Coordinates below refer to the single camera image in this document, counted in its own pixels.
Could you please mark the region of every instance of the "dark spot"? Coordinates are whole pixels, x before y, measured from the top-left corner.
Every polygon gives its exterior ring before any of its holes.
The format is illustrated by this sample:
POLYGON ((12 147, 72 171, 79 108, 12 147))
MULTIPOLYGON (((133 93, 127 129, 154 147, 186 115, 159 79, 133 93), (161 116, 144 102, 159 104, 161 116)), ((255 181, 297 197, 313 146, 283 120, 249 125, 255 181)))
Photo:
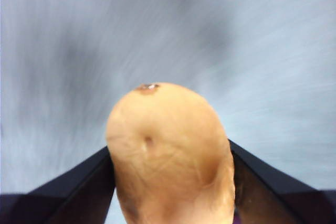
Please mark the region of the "dark spot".
POLYGON ((140 86, 138 86, 136 89, 137 90, 154 90, 157 87, 159 87, 160 85, 156 84, 156 83, 150 83, 150 84, 141 84, 140 86))
POLYGON ((154 145, 153 139, 150 136, 145 137, 145 143, 147 148, 151 148, 154 145))

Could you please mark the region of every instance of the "potato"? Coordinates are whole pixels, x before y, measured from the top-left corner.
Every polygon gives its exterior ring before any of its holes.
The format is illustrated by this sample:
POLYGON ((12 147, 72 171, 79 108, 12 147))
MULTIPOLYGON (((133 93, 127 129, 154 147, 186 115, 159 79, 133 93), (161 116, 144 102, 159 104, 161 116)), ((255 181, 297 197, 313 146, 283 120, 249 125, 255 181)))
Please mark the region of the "potato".
POLYGON ((106 130, 128 224, 231 224, 234 164, 213 108, 171 83, 142 84, 113 108, 106 130))

